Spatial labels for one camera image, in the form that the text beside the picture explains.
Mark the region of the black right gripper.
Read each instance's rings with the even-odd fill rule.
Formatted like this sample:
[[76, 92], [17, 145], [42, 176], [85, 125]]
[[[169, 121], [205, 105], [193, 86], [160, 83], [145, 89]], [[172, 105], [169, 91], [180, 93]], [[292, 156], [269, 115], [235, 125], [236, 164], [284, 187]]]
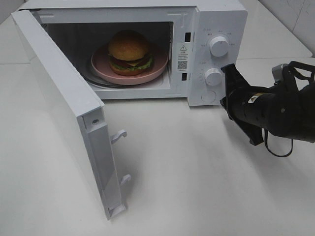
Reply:
[[221, 70], [225, 75], [223, 106], [228, 115], [248, 136], [250, 144], [263, 143], [261, 128], [276, 126], [276, 90], [250, 86], [233, 63]]

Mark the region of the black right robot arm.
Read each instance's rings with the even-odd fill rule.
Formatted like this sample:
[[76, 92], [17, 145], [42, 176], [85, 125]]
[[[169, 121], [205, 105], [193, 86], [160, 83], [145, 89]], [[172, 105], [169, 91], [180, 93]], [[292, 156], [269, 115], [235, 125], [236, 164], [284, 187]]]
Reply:
[[315, 141], [315, 67], [291, 61], [273, 67], [272, 87], [251, 86], [234, 64], [221, 68], [225, 97], [220, 101], [229, 118], [254, 146], [262, 130], [274, 136]]

